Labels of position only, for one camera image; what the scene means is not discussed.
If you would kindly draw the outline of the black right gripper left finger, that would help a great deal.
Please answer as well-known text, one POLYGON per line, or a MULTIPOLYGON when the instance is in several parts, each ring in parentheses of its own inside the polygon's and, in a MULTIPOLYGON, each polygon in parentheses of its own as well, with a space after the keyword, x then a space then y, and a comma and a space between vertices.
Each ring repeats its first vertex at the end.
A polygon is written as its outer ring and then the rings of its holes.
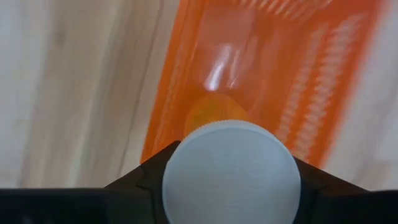
POLYGON ((121 178, 105 187, 110 223, 169 224, 162 202, 162 181, 165 166, 180 141, 146 160, 121 178))

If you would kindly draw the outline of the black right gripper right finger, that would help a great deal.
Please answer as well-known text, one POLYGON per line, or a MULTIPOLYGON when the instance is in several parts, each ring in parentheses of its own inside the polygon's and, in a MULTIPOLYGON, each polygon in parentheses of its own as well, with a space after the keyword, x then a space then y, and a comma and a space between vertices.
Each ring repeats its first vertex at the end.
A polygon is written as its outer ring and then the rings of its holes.
POLYGON ((326 216, 335 208, 342 207, 345 199, 367 192, 298 158, 294 160, 301 178, 300 202, 294 224, 329 223, 326 216))

